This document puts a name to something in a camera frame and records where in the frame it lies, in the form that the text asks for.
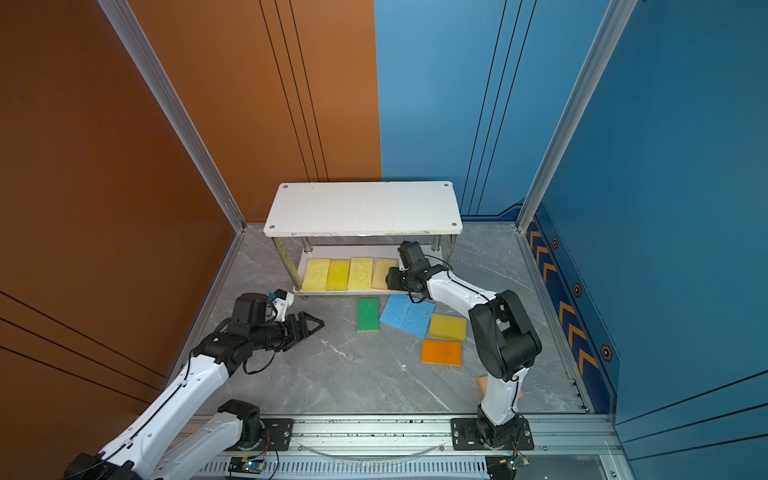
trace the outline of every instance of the robotic arm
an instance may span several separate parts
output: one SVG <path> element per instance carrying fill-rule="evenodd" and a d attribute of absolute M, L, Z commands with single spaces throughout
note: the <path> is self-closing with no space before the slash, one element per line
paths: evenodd
<path fill-rule="evenodd" d="M 283 290 L 268 296 L 241 295 L 232 316 L 192 349 L 181 373 L 144 413 L 99 455 L 81 453 L 64 479 L 187 480 L 232 445 L 251 449 L 266 441 L 259 407 L 230 400 L 202 429 L 164 455 L 205 399 L 241 365 L 245 370 L 245 362 L 255 350 L 285 352 L 325 326 L 305 312 L 286 315 L 292 302 L 293 294 Z M 310 329 L 308 322 L 315 326 Z"/>
<path fill-rule="evenodd" d="M 486 448 L 503 449 L 524 422 L 518 414 L 521 384 L 541 353 L 541 340 L 520 298 L 511 290 L 484 290 L 451 275 L 446 266 L 431 265 L 416 242 L 403 242 L 397 250 L 405 269 L 389 269 L 388 288 L 443 302 L 469 319 L 488 370 L 477 430 Z"/>

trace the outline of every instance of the orange chevron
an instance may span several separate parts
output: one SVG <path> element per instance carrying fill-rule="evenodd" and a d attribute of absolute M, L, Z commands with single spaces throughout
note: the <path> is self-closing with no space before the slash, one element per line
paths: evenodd
<path fill-rule="evenodd" d="M 547 250 L 544 247 L 536 247 L 536 265 L 541 265 L 541 254 L 542 253 L 549 253 L 549 250 Z"/>
<path fill-rule="evenodd" d="M 571 348 L 574 347 L 574 333 L 585 340 L 587 339 L 586 335 L 584 335 L 584 332 L 573 326 L 573 324 L 568 325 L 568 345 L 570 345 Z"/>
<path fill-rule="evenodd" d="M 560 324 L 563 324 L 563 310 L 566 312 L 571 312 L 574 315 L 576 315 L 576 312 L 574 311 L 573 307 L 568 305 L 565 302 L 560 302 Z"/>
<path fill-rule="evenodd" d="M 554 268 L 554 265 L 551 263 L 544 262 L 544 285 L 547 284 L 547 270 L 552 270 L 553 272 L 558 271 L 558 269 Z"/>
<path fill-rule="evenodd" d="M 531 232 L 531 252 L 533 251 L 533 237 L 541 237 L 541 232 Z"/>
<path fill-rule="evenodd" d="M 589 363 L 594 365 L 596 369 L 599 369 L 598 361 L 593 359 L 591 355 L 586 353 L 584 350 L 579 349 L 578 351 L 578 371 L 579 373 L 584 376 L 584 361 L 587 360 Z"/>

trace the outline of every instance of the gray marble floor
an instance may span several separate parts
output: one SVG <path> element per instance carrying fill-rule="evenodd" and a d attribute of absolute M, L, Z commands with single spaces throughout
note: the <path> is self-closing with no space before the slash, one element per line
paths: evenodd
<path fill-rule="evenodd" d="M 525 259 L 506 223 L 465 223 L 451 264 L 454 273 L 495 291 L 514 290 L 531 315 L 543 351 L 523 385 L 523 412 L 582 412 L 581 400 L 533 290 Z M 318 244 L 400 243 L 401 237 L 317 239 Z M 429 237 L 410 237 L 430 243 Z M 298 264 L 299 239 L 286 239 Z M 247 228 L 227 280 L 202 336 L 231 314 L 234 300 L 245 292 L 290 291 L 291 282 L 270 239 L 260 225 Z M 388 296 L 381 296 L 383 310 Z M 475 412 L 481 401 L 477 380 L 485 370 L 475 351 L 471 329 L 462 344 L 463 365 L 447 367 L 421 362 L 421 339 L 381 325 L 377 333 L 356 332 L 354 296 L 299 297 L 290 312 L 305 310 L 324 319 L 326 327 L 288 352 L 278 353 L 264 372 L 248 376 L 238 370 L 200 408 L 211 414 L 228 399 L 259 405 L 269 414 Z M 455 314 L 438 304 L 437 313 Z M 272 353 L 257 352 L 249 369 L 259 368 Z"/>

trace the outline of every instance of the brown wall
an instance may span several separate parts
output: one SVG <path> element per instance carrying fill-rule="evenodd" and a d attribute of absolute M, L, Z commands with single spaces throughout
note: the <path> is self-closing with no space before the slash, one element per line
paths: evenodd
<path fill-rule="evenodd" d="M 373 0 L 130 0 L 248 221 L 286 181 L 381 180 Z"/>
<path fill-rule="evenodd" d="M 97 2 L 5 2 L 0 65 L 0 469 L 60 478 L 162 389 L 233 231 Z"/>

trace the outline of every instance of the dark blue wall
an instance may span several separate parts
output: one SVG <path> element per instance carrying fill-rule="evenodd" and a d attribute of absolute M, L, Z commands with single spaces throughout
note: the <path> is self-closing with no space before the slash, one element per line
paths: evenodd
<path fill-rule="evenodd" d="M 464 215 L 519 202 L 607 5 L 376 0 L 383 179 L 450 180 Z"/>
<path fill-rule="evenodd" d="M 768 475 L 766 20 L 638 2 L 545 196 L 620 356 L 640 480 Z"/>

